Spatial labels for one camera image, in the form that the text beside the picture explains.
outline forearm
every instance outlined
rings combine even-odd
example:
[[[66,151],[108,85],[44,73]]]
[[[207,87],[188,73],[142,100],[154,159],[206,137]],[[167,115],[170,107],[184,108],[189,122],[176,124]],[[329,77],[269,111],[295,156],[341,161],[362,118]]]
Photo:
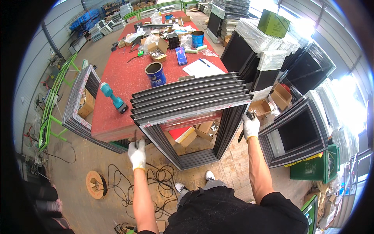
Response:
[[[134,200],[132,207],[138,231],[148,230],[159,233],[154,215],[154,205],[143,169],[134,170]]]
[[[260,143],[257,137],[250,137],[248,143],[249,180],[251,182],[253,196],[257,204],[267,194],[274,192],[272,177],[265,162]]]

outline cluttered table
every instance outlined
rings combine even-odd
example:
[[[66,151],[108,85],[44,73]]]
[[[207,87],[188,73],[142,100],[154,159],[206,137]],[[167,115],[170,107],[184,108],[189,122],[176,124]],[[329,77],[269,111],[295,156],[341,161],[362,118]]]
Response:
[[[175,18],[186,16],[182,11],[172,13]],[[162,15],[162,22],[165,21],[165,15]],[[126,37],[130,33],[135,33],[134,24],[142,22],[143,24],[147,21],[151,21],[150,18],[144,18],[142,20],[127,24],[124,28],[119,40]],[[184,22],[184,26],[191,26],[192,28],[198,29],[196,25],[190,22]],[[208,46],[208,50],[215,53],[208,40],[204,37],[203,43]],[[139,129],[134,121],[131,119],[131,103],[130,99],[132,94],[140,92],[145,89],[151,88],[150,80],[145,73],[147,65],[153,62],[150,55],[135,58],[127,63],[131,58],[137,55],[137,50],[130,53],[131,46],[126,46],[113,51],[109,57],[107,66],[101,77],[101,82],[106,82],[110,85],[113,90],[113,94],[116,97],[120,97],[129,107],[124,113],[120,114],[113,106],[112,100],[104,96],[99,91],[97,93],[91,134],[97,140],[104,142],[111,142],[134,137],[134,132]],[[189,74],[182,70],[185,66],[188,66],[194,61],[206,59],[210,63],[214,64],[217,68],[227,73],[227,70],[219,57],[206,56],[202,52],[197,54],[186,53],[187,64],[183,66],[178,65],[177,56],[175,50],[168,49],[166,52],[166,60],[162,63],[163,72],[166,77],[166,83],[172,83],[178,81],[179,77],[188,76]],[[141,131],[136,131],[138,136],[141,136]]]

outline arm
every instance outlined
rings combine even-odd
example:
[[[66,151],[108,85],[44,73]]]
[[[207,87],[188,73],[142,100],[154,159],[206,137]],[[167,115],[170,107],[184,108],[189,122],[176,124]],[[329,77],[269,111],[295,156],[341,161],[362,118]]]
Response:
[[[248,144],[249,180],[256,203],[260,204],[264,196],[274,192],[272,177],[258,141],[260,122],[254,114],[252,120],[245,114],[242,115],[242,119],[244,136]]]
[[[138,231],[152,231],[159,233],[154,215],[154,206],[149,192],[147,177],[145,175],[145,141],[142,139],[129,145],[129,158],[132,162],[134,171],[134,200],[132,208],[134,209],[135,219],[138,225]]]
[[[274,192],[272,185],[272,176],[262,154],[260,143],[257,137],[250,137],[248,143],[248,165],[249,180],[252,186],[253,196],[256,203],[260,204],[262,198],[267,194]]]

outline black shirt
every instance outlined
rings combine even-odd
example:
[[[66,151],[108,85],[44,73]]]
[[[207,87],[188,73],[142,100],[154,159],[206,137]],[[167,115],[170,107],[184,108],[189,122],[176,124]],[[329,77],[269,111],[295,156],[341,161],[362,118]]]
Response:
[[[196,199],[179,207],[168,221],[164,234],[226,231],[303,234],[308,228],[308,220],[301,210],[279,192],[267,194],[260,205],[256,205],[234,197],[234,190],[223,186],[205,190]],[[141,231],[139,234],[153,232]]]

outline pen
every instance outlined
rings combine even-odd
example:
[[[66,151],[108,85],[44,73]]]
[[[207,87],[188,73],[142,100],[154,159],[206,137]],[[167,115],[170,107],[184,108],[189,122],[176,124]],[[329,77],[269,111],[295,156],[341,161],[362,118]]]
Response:
[[[208,64],[206,64],[206,62],[204,62],[201,58],[199,58],[200,61],[202,61],[205,65],[207,65],[208,67],[210,67]]]

